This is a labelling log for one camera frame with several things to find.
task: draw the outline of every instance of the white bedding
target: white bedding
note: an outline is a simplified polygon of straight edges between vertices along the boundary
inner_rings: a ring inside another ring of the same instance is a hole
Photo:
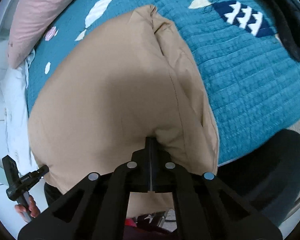
[[[28,68],[34,56],[33,49],[17,69],[7,69],[6,75],[0,83],[6,105],[5,124],[9,156],[16,161],[21,174],[38,169],[29,147],[26,103]]]

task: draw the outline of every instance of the pillow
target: pillow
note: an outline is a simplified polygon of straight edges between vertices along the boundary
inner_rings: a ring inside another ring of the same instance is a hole
[[[29,142],[48,184],[66,193],[106,174],[155,136],[188,171],[217,172],[218,131],[199,71],[173,22],[148,5],[94,29],[45,83]],[[127,216],[173,207],[171,194],[131,193]]]
[[[29,55],[53,20],[72,0],[19,0],[10,29],[8,63],[12,68]]]

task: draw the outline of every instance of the pink pillow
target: pink pillow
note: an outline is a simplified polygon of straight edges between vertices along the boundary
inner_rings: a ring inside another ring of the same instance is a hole
[[[19,0],[13,16],[8,46],[8,63],[12,68],[29,55],[53,20],[72,0]]]

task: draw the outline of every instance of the light blue fabric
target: light blue fabric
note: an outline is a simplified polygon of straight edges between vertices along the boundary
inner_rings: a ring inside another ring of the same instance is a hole
[[[58,35],[39,43],[29,70],[29,112],[47,79],[78,44],[74,40],[97,1],[75,0],[53,24]],[[162,16],[173,20],[204,80],[220,134],[219,163],[224,163],[251,152],[300,118],[300,63],[289,58],[274,36],[256,38],[226,23],[212,7],[190,10],[192,1],[113,0],[86,35],[106,20],[146,4],[156,5]],[[276,33],[261,3],[237,1],[262,12]],[[51,66],[45,75],[47,62]],[[84,71],[84,61],[78,68]]]

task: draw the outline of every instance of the human hand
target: human hand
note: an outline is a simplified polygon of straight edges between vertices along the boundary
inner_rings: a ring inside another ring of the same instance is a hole
[[[37,207],[36,202],[34,201],[34,198],[31,195],[29,196],[29,201],[29,210],[31,211],[31,216],[36,218],[37,216],[39,216],[40,210]],[[23,212],[26,212],[26,208],[22,205],[15,205],[14,208],[17,211],[17,213],[23,218],[23,220],[26,221],[26,218],[23,214]]]

